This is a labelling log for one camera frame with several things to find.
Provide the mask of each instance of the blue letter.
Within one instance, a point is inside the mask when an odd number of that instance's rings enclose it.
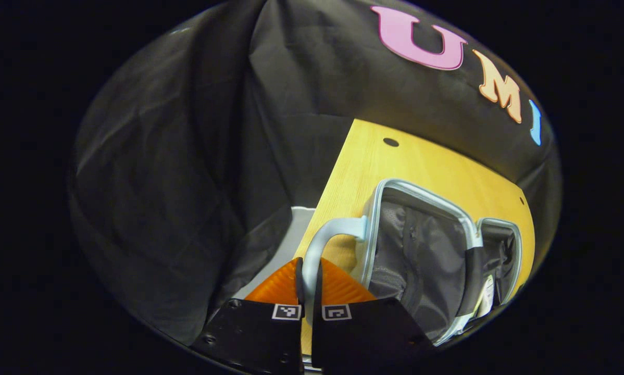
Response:
[[[532,129],[529,130],[529,135],[532,136],[532,139],[536,143],[536,145],[541,145],[541,112],[536,107],[536,104],[529,101],[529,105],[532,107]]]

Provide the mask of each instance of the telescoping handle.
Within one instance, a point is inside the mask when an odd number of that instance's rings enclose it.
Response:
[[[303,290],[305,292],[305,318],[312,325],[314,313],[314,297],[317,288],[317,271],[324,247],[331,238],[339,234],[352,235],[356,241],[365,240],[367,233],[367,216],[361,218],[336,218],[329,220],[315,233],[303,258]]]

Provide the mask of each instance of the yellow wooden surface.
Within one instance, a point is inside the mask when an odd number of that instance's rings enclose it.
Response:
[[[384,138],[400,145],[386,145]],[[310,240],[326,221],[360,217],[377,183],[386,178],[401,178],[445,197],[462,207],[474,222],[489,217],[516,223],[522,237],[516,290],[527,280],[534,257],[534,226],[525,195],[517,185],[450,149],[358,119],[352,124],[295,257],[305,256]],[[338,235],[322,256],[350,272],[356,265],[354,247],[353,237]],[[305,319],[301,340],[303,354],[310,354],[311,329]]]

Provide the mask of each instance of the letter m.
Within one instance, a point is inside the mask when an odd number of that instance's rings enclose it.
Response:
[[[521,123],[520,88],[517,83],[510,76],[506,76],[502,80],[502,75],[488,57],[475,49],[472,52],[479,57],[483,66],[483,85],[479,86],[481,95],[493,103],[497,103],[499,100],[502,108],[507,107],[508,103],[507,112],[509,116],[517,123]]]

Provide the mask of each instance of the label tag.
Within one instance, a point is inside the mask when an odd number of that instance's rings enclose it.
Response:
[[[275,304],[272,310],[274,320],[300,320],[303,308],[301,305]]]
[[[348,304],[324,305],[321,307],[321,316],[327,322],[331,320],[349,320],[352,318],[352,311]]]
[[[488,279],[483,285],[483,293],[481,294],[481,302],[479,302],[479,311],[477,311],[477,318],[485,316],[490,313],[493,308],[493,298],[495,297],[495,282],[493,281],[493,275],[488,276]]]

